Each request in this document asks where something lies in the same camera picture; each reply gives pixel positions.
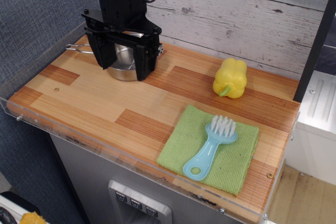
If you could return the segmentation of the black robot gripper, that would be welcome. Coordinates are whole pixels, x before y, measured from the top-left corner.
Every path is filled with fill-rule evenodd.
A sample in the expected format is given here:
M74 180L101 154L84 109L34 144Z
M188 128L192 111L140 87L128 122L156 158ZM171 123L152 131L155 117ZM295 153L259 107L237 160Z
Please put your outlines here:
M85 32L99 66L109 68L116 60L115 44L106 34L126 31L160 35L162 29L146 17L151 0L99 0L99 9L85 9ZM157 55L153 48L137 45L134 50L138 81L145 80L155 70Z

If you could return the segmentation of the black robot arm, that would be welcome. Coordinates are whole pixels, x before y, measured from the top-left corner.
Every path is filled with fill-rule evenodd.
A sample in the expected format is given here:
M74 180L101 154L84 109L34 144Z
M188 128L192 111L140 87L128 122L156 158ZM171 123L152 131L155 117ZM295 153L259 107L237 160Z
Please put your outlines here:
M150 0L99 0L100 9L85 9L85 33L96 61L103 69L117 60L116 45L133 50L137 80L155 70L163 45L162 29L146 17Z

